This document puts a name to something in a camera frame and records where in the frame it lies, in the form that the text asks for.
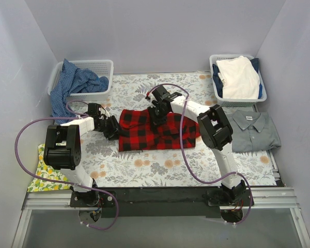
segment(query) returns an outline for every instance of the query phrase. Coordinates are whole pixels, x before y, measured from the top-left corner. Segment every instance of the laundry basket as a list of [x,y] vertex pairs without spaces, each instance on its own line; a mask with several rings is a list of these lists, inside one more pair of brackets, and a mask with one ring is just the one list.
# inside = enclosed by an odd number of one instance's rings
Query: laundry basket
[[[105,76],[109,80],[108,89],[104,92],[93,93],[74,93],[67,97],[68,100],[105,100],[108,98],[108,94],[113,82],[114,63],[109,60],[75,60],[69,61],[75,64],[80,69],[90,69],[98,75],[98,77]],[[48,95],[51,95],[51,91],[55,88],[60,78],[63,62],[59,62],[54,68],[49,84]]]
[[[220,55],[211,55],[210,60],[210,71],[211,71],[211,78],[213,76],[213,69],[212,65],[216,64],[217,60],[224,60],[224,59],[233,59],[238,58],[239,56],[247,57],[248,59],[253,59],[253,56],[250,55],[243,55],[243,54],[220,54]],[[249,107],[254,105],[257,102],[264,102],[267,98],[267,93],[265,91],[264,83],[262,80],[262,77],[260,75],[260,71],[258,70],[259,80],[260,84],[263,86],[262,89],[262,97],[260,99],[227,99],[227,98],[221,98],[218,96],[217,87],[216,84],[213,83],[213,88],[215,91],[215,96],[217,98],[217,103],[221,106],[237,106],[237,107]]]

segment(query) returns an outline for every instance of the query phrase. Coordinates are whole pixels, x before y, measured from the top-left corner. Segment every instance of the white cloth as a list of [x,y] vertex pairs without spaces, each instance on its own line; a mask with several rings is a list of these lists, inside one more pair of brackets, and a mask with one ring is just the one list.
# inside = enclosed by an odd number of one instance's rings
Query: white cloth
[[259,76],[246,57],[217,60],[222,82],[223,98],[258,99]]

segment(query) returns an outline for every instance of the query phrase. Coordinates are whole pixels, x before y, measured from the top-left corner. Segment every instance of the navy blue cloth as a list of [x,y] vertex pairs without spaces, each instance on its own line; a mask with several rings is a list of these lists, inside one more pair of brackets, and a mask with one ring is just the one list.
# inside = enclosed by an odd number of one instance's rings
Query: navy blue cloth
[[[252,63],[252,66],[254,67],[255,71],[258,73],[259,70],[259,59],[258,58],[253,58],[250,60],[250,62]],[[221,81],[221,79],[218,76],[219,73],[219,68],[216,64],[212,64],[212,69],[213,69],[213,75],[212,75],[212,79],[216,85],[217,88],[217,93],[219,97],[223,97],[223,83]],[[259,84],[259,93],[258,93],[258,99],[260,99],[262,97],[262,90],[263,90],[263,86],[260,83]]]
[[[98,77],[89,69],[80,69],[66,59],[56,87],[51,91],[53,117],[75,117],[66,109],[67,96],[72,93],[104,92],[108,89],[109,80],[105,76]],[[69,120],[57,120],[58,124]]]

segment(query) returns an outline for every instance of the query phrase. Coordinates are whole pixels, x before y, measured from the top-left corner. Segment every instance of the red plaid shirt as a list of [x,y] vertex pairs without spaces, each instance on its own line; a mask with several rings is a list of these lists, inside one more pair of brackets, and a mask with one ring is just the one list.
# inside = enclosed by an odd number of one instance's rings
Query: red plaid shirt
[[[124,136],[119,136],[119,151],[180,149],[180,114],[169,113],[167,121],[152,130],[148,110],[123,110],[119,124]],[[200,136],[198,124],[183,120],[182,142],[184,148],[195,147],[195,138]]]

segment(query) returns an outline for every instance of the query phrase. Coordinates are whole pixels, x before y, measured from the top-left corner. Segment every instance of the gray shirt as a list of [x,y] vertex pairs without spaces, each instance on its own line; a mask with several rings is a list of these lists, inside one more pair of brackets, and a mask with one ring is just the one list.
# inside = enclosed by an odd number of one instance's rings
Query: gray shirt
[[281,147],[275,125],[268,113],[237,110],[227,115],[233,128],[234,152],[270,150]]

